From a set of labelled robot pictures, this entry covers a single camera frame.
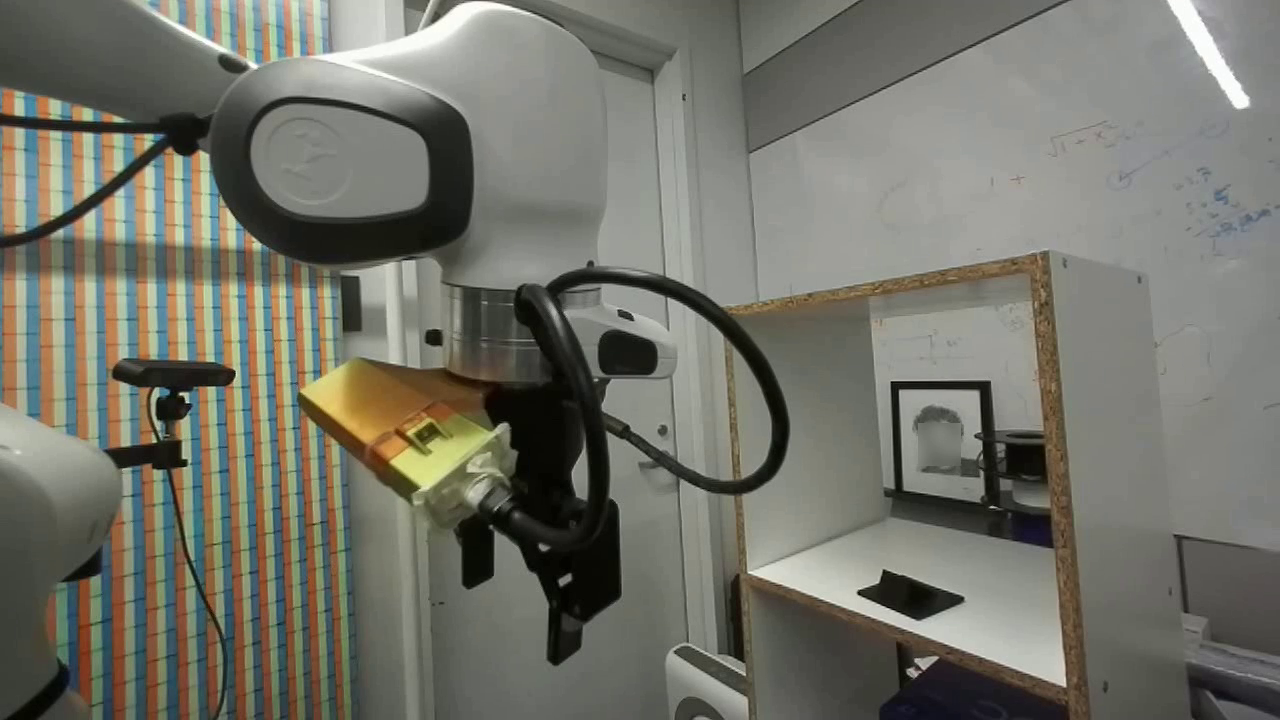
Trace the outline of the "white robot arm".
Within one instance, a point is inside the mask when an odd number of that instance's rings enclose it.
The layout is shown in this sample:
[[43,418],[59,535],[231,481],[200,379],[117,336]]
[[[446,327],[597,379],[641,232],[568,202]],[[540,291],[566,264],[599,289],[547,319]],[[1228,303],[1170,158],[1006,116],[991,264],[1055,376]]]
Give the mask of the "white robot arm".
[[439,373],[356,360],[301,393],[347,452],[464,535],[512,539],[547,596],[547,656],[621,601],[592,303],[609,129],[599,70],[512,6],[303,60],[249,65],[142,0],[0,0],[0,86],[200,148],[226,207],[301,264],[434,257]]

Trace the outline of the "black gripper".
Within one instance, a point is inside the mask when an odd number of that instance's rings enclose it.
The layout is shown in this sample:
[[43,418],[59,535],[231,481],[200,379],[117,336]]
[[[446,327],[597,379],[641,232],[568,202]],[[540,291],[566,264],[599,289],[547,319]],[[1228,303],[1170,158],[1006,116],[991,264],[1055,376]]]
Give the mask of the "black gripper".
[[[583,452],[579,412],[554,387],[497,387],[486,399],[493,424],[512,430],[517,447],[517,510],[540,523],[568,527],[588,506],[573,487],[573,463]],[[480,590],[493,581],[493,527],[472,516],[455,527],[462,539],[462,583]],[[577,615],[599,615],[621,601],[621,510],[606,506],[597,511],[597,535],[577,554],[521,539],[525,565],[540,575],[547,612],[547,661],[566,665],[583,643],[583,626]]]

